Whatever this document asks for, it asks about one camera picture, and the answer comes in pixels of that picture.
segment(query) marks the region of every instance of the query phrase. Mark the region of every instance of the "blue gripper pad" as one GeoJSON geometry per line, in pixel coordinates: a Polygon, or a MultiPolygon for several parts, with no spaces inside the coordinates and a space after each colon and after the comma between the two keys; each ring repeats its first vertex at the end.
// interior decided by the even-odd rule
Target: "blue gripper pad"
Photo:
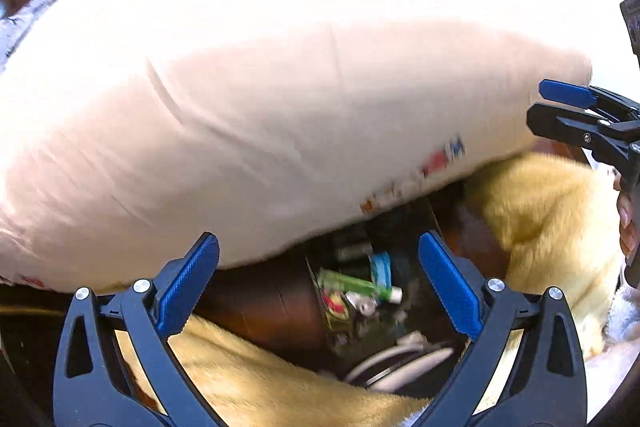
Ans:
{"type": "Polygon", "coordinates": [[[589,109],[598,101],[588,87],[574,86],[557,80],[543,80],[540,82],[538,90],[545,100],[564,103],[581,109],[589,109]]]}
{"type": "Polygon", "coordinates": [[[471,261],[454,256],[434,231],[420,237],[418,258],[453,327],[474,341],[482,330],[484,277],[471,261]]]}
{"type": "Polygon", "coordinates": [[[154,303],[156,331],[161,338],[182,331],[215,272],[219,258],[218,239],[205,232],[184,258],[167,263],[154,279],[158,290],[154,303]]]}

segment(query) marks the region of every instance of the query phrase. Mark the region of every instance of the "beige fabric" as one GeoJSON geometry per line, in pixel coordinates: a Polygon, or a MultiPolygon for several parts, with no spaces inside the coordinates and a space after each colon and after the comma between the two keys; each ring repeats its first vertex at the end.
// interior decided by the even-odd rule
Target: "beige fabric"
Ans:
{"type": "Polygon", "coordinates": [[[531,142],[588,59],[506,0],[60,0],[0,78],[0,275],[152,276],[204,230],[229,267],[531,142]]]}
{"type": "MultiPolygon", "coordinates": [[[[622,259],[611,180],[574,162],[528,154],[481,169],[467,189],[469,205],[511,255],[508,284],[534,293],[561,287],[585,357],[599,354],[622,259]]],[[[154,396],[128,336],[120,333],[118,339],[141,388],[154,396]]],[[[367,393],[318,377],[196,318],[169,343],[230,427],[392,427],[428,401],[367,393]]],[[[479,409],[498,398],[517,345],[511,339],[479,409]]],[[[591,364],[590,392],[601,378],[591,364]]]]}

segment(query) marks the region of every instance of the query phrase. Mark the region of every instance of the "white pillow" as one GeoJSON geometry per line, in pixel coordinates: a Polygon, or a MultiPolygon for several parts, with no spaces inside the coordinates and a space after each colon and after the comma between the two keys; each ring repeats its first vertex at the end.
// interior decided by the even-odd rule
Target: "white pillow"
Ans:
{"type": "Polygon", "coordinates": [[[204,230],[252,263],[527,148],[591,67],[505,2],[59,0],[0,78],[0,275],[105,288],[204,230]]]}

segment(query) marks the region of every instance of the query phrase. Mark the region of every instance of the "human hand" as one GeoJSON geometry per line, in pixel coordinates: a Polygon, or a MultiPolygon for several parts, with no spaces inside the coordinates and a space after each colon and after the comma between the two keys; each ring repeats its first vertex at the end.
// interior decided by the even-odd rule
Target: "human hand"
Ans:
{"type": "MultiPolygon", "coordinates": [[[[616,175],[613,181],[613,188],[620,191],[620,174],[616,175]]],[[[620,248],[625,256],[636,250],[638,246],[638,231],[632,226],[634,219],[634,208],[631,198],[625,192],[620,192],[618,196],[618,213],[620,214],[620,248]]]]}

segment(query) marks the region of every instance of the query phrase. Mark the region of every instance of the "yellow blanket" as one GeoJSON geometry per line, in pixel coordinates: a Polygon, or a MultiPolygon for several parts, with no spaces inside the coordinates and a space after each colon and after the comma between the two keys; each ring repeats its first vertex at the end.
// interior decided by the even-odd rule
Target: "yellow blanket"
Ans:
{"type": "MultiPolygon", "coordinates": [[[[530,293],[561,287],[584,356],[601,352],[622,256],[611,180],[574,162],[531,153],[481,169],[466,188],[469,208],[511,254],[506,282],[530,293]]],[[[153,397],[125,333],[119,341],[140,387],[153,397]]],[[[169,343],[230,427],[392,427],[428,403],[319,377],[194,317],[169,343]]],[[[517,344],[512,335],[479,409],[497,399],[517,344]]]]}

